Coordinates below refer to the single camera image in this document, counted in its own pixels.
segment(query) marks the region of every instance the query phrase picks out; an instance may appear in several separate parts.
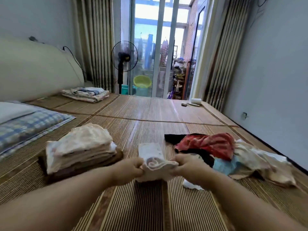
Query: forearm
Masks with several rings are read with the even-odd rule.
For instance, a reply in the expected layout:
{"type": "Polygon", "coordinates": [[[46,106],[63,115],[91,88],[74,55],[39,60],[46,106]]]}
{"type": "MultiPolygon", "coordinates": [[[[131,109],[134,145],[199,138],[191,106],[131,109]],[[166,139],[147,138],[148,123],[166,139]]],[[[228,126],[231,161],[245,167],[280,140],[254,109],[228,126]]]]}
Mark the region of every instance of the forearm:
{"type": "Polygon", "coordinates": [[[237,230],[306,230],[223,174],[214,173],[210,189],[237,230]]]}
{"type": "Polygon", "coordinates": [[[33,191],[0,206],[0,224],[7,231],[71,230],[111,183],[105,167],[33,191]]]}

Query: striped bamboo mat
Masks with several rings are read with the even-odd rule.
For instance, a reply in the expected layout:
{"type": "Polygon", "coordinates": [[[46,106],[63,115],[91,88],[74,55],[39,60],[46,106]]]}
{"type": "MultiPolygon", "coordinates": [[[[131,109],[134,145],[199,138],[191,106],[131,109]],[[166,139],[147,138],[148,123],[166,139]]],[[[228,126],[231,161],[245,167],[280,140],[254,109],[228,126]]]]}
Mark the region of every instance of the striped bamboo mat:
{"type": "MultiPolygon", "coordinates": [[[[45,186],[36,156],[47,140],[58,140],[71,128],[94,123],[107,128],[125,157],[138,155],[139,143],[159,143],[167,159],[175,154],[164,134],[230,133],[270,151],[217,110],[182,107],[180,101],[111,94],[96,104],[53,96],[30,102],[76,119],[26,145],[0,161],[0,203],[45,186]]],[[[308,227],[308,177],[297,169],[299,188],[284,189],[258,179],[239,183],[252,193],[308,227]]],[[[182,187],[182,178],[139,184],[135,181],[106,189],[73,229],[81,230],[233,230],[233,225],[210,191],[182,187]]]]}

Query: toilet paper roll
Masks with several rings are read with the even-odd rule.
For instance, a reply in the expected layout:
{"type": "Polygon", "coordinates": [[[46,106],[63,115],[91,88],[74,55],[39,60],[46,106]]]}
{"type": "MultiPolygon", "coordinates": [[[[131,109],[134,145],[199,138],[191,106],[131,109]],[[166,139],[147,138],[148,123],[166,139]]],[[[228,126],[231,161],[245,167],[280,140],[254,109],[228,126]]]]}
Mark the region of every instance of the toilet paper roll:
{"type": "Polygon", "coordinates": [[[201,99],[195,99],[195,98],[192,98],[192,101],[191,101],[191,103],[193,103],[193,104],[201,104],[201,99]]]}

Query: black fan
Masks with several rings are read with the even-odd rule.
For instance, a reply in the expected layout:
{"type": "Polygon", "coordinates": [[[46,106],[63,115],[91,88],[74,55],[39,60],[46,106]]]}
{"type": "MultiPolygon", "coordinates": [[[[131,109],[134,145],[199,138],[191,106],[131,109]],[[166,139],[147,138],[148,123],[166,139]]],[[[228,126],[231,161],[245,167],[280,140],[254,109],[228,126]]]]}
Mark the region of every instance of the black fan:
{"type": "Polygon", "coordinates": [[[123,72],[132,70],[138,62],[138,51],[136,46],[129,41],[117,43],[111,53],[113,66],[119,71],[118,84],[119,93],[122,93],[123,72]]]}

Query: red garment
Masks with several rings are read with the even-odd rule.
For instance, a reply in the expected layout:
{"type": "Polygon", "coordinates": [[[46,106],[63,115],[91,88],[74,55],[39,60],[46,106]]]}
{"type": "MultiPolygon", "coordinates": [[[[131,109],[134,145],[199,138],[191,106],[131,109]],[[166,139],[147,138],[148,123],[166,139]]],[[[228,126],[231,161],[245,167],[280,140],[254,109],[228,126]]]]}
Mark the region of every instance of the red garment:
{"type": "Polygon", "coordinates": [[[181,140],[175,149],[186,151],[188,149],[203,149],[214,157],[231,161],[234,152],[235,141],[228,133],[217,135],[187,135],[181,140]]]}

